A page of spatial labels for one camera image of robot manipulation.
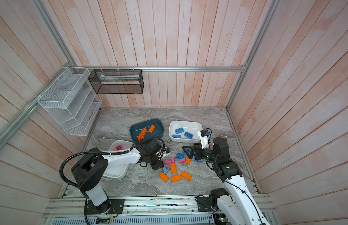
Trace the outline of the long orange lego stack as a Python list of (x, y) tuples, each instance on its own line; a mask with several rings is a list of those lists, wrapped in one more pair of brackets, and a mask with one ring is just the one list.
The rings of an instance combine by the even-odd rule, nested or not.
[(142, 129), (140, 129), (140, 133), (139, 133), (139, 135), (137, 136), (137, 140), (138, 140), (138, 141), (144, 140), (145, 135), (146, 135), (147, 132), (148, 132), (147, 128), (142, 128)]

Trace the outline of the orange lego brick top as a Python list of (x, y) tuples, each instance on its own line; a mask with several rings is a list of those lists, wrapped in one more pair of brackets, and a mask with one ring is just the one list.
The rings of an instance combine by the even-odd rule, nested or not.
[(149, 133), (153, 133), (153, 131), (155, 130), (155, 126), (154, 125), (151, 125), (148, 132)]

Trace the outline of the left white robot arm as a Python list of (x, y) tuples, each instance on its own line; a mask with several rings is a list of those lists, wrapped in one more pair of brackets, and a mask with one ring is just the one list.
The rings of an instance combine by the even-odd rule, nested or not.
[(121, 144), (123, 149), (100, 151), (92, 148), (83, 152), (83, 157), (71, 169), (77, 188), (96, 208), (108, 208), (109, 204), (108, 196), (100, 186), (104, 175), (111, 176), (113, 172), (123, 175), (121, 169), (130, 164), (144, 163), (145, 167), (150, 165), (153, 170), (159, 170), (164, 167), (163, 158), (170, 154), (164, 141), (157, 138), (137, 144), (120, 140), (115, 144)]

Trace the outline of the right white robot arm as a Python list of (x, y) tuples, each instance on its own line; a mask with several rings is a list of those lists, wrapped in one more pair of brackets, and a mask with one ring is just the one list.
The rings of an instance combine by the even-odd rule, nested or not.
[(183, 146), (189, 159), (203, 159), (211, 163), (212, 169), (226, 188), (211, 191), (209, 199), (215, 211), (221, 211), (232, 225), (268, 225), (257, 203), (252, 197), (238, 165), (230, 159), (227, 139), (216, 137), (209, 148), (208, 137), (201, 138), (201, 144)]

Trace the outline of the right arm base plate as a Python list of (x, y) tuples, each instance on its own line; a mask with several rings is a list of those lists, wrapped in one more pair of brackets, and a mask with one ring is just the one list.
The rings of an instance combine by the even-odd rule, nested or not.
[(195, 201), (197, 203), (197, 209), (199, 212), (214, 212), (219, 210), (216, 198), (212, 196), (205, 197), (203, 195), (199, 195), (195, 197)]

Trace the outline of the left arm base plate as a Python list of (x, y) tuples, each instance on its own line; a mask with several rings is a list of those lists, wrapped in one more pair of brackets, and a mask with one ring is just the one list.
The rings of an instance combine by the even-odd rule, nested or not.
[(124, 207), (124, 199), (107, 199), (99, 206), (95, 206), (91, 200), (87, 200), (85, 213), (87, 215), (96, 214), (122, 214)]

